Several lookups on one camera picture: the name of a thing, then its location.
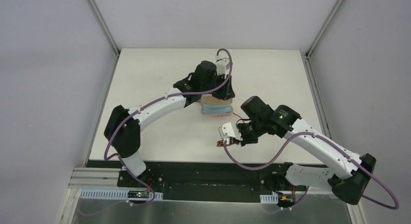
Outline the blue cleaning cloth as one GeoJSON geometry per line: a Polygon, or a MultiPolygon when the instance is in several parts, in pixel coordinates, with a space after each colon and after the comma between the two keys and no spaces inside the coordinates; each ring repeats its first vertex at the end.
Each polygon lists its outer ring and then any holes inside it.
{"type": "Polygon", "coordinates": [[[204,115],[226,115],[232,112],[231,105],[204,105],[202,108],[204,115]]]}

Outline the pink glasses case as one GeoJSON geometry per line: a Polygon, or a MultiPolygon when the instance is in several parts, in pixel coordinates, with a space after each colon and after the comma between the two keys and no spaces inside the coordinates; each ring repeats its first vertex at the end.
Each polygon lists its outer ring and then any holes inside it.
{"type": "Polygon", "coordinates": [[[233,99],[217,99],[213,96],[204,96],[201,98],[202,114],[206,116],[225,117],[233,114],[233,99]]]}

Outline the brown frame sunglasses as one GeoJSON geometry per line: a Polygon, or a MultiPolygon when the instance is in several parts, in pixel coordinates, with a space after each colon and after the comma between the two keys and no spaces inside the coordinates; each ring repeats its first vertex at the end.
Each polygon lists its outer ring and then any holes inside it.
{"type": "MultiPolygon", "coordinates": [[[[234,115],[235,117],[238,118],[237,122],[238,122],[238,121],[242,121],[243,123],[245,123],[245,121],[242,119],[242,117],[241,117],[239,114],[237,114],[237,113],[235,113],[235,112],[232,112],[232,115],[234,115]]],[[[217,147],[223,147],[223,144],[224,144],[224,143],[226,143],[227,146],[231,146],[231,145],[234,145],[234,144],[235,144],[233,140],[221,139],[221,140],[218,140],[218,141],[217,141],[217,147]]]]}

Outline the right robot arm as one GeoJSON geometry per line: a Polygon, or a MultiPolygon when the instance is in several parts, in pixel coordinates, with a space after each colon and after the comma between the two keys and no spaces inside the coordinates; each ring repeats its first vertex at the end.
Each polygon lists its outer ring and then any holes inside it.
{"type": "Polygon", "coordinates": [[[324,167],[285,163],[285,168],[275,177],[281,190],[291,186],[307,186],[331,191],[345,203],[359,203],[376,165],[370,154],[359,155],[315,130],[299,113],[286,105],[276,109],[258,96],[248,98],[240,108],[248,116],[247,123],[237,124],[240,145],[256,144],[264,134],[284,138],[320,160],[324,167]]]}

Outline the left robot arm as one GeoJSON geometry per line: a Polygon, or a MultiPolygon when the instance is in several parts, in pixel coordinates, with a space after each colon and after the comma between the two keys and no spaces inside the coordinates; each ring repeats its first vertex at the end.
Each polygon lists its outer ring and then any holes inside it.
{"type": "Polygon", "coordinates": [[[202,61],[194,72],[176,82],[159,98],[129,109],[119,105],[112,110],[104,136],[131,172],[129,181],[135,187],[143,187],[148,181],[146,165],[139,154],[141,132],[151,123],[200,101],[204,96],[219,100],[234,98],[231,71],[232,62],[228,58],[217,59],[214,63],[202,61]]]}

